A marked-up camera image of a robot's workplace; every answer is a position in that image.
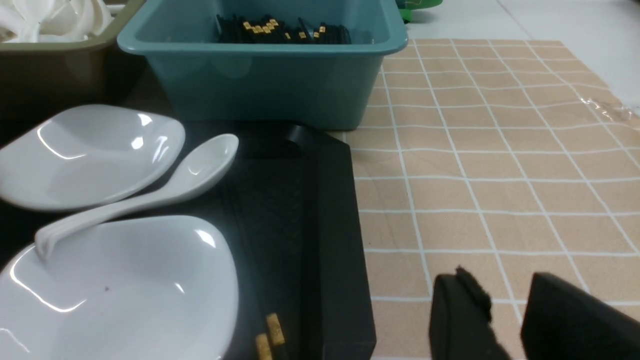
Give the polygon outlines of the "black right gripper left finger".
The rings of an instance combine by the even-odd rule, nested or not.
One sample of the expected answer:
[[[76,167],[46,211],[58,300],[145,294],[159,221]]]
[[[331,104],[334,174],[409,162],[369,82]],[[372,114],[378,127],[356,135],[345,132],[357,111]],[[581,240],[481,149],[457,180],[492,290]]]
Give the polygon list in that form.
[[[510,360],[492,327],[492,298],[462,266],[433,283],[429,344],[434,360]]]

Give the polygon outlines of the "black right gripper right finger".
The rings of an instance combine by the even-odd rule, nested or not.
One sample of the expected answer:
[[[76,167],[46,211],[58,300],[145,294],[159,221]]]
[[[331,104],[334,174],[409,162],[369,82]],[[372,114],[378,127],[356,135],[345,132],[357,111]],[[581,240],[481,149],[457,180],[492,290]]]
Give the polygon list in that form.
[[[534,273],[520,331],[529,360],[637,360],[640,324],[549,272]]]

